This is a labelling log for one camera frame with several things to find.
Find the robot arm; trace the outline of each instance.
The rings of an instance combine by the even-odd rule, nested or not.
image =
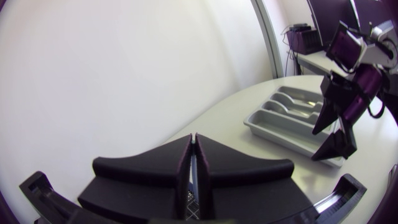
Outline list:
[[[341,129],[333,133],[312,156],[315,161],[343,156],[356,151],[352,127],[368,110],[380,118],[387,107],[398,124],[398,37],[391,21],[372,29],[371,35],[360,34],[341,23],[326,56],[344,71],[347,77],[331,72],[325,76],[321,90],[325,97],[313,134],[339,119]],[[372,114],[369,105],[377,96],[382,110]]]

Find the black plastic part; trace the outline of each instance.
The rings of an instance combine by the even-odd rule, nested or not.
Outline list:
[[[96,177],[79,196],[81,206],[124,223],[184,219],[191,140],[189,135],[137,156],[95,159]]]
[[[318,212],[290,178],[290,160],[258,159],[197,134],[201,219],[313,223]]]
[[[321,212],[317,223],[339,223],[358,204],[366,192],[366,187],[353,176],[345,174],[337,183],[333,192],[340,196],[333,206]]]
[[[390,184],[378,208],[368,223],[395,223],[398,220],[398,172],[394,172]]]
[[[347,25],[340,21],[326,56],[350,70],[355,66],[362,47],[347,35],[347,30]]]
[[[319,114],[319,118],[312,130],[312,134],[318,134],[326,127],[331,125],[338,119],[337,113],[335,112],[335,106],[332,101],[324,98],[323,106]]]
[[[49,223],[116,223],[86,211],[56,193],[46,175],[40,171],[26,179],[19,188],[40,216]]]
[[[348,159],[356,151],[353,127],[341,118],[341,128],[331,133],[316,153],[311,157],[313,161],[343,156]]]

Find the white table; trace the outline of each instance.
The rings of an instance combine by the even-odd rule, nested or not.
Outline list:
[[[340,75],[346,74],[334,61],[326,57],[326,52],[323,50],[308,55],[297,54],[297,61],[300,65],[319,75],[330,74],[330,70]]]
[[[308,157],[257,137],[243,125],[243,120],[278,86],[320,93],[322,78],[316,75],[280,78],[242,90],[210,108],[167,142],[190,133],[200,133],[250,156],[288,158],[295,164],[293,180],[313,203],[330,194],[340,177],[349,173],[368,191],[344,223],[366,223],[386,191],[389,171],[398,162],[398,128],[389,111],[386,110],[377,120],[363,114],[354,126],[358,150],[340,169],[313,162]],[[378,111],[380,106],[378,99],[371,105],[374,111]]]

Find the computer monitor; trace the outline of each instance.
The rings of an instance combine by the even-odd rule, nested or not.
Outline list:
[[[364,34],[370,34],[370,22],[375,27],[392,19],[384,2],[377,0],[351,0],[351,2],[357,12],[359,29]]]
[[[329,47],[340,21],[359,29],[354,7],[350,0],[307,0],[312,19],[318,29],[322,46]]]

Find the cable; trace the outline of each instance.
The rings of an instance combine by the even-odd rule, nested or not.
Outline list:
[[[290,49],[289,52],[287,52],[286,67],[285,67],[285,77],[287,76],[287,62],[289,61],[289,57],[290,57],[290,52],[291,51],[292,51],[292,49]]]
[[[296,74],[295,55],[294,55],[294,50],[293,50],[293,48],[292,48],[292,46],[294,45],[294,36],[295,36],[295,35],[291,35],[291,36],[290,36],[290,43],[292,43],[292,44],[289,46],[289,47],[290,47],[290,50],[292,51],[292,55],[293,55],[293,68],[294,68],[294,70],[293,70],[293,75]]]
[[[285,38],[286,38],[286,36],[287,36],[287,32],[285,32],[284,39],[282,40],[282,42],[283,42],[284,44],[286,44],[286,45],[290,46],[288,43],[286,43],[286,42],[285,42]]]
[[[285,27],[283,30],[282,30],[282,32],[280,33],[281,35],[283,35],[284,34],[284,32],[285,32],[285,30],[287,29],[287,28],[289,28],[290,26],[292,26],[292,24],[290,24],[290,25],[287,25],[287,27]]]
[[[384,113],[384,108],[385,108],[385,107],[386,107],[386,106],[384,105],[384,101],[382,100],[382,106],[381,106],[380,111],[379,111],[376,115],[374,115],[374,114],[372,113],[372,111],[371,111],[371,107],[368,106],[369,115],[370,115],[372,118],[379,119],[379,118],[381,118],[381,116],[383,115],[383,113]]]

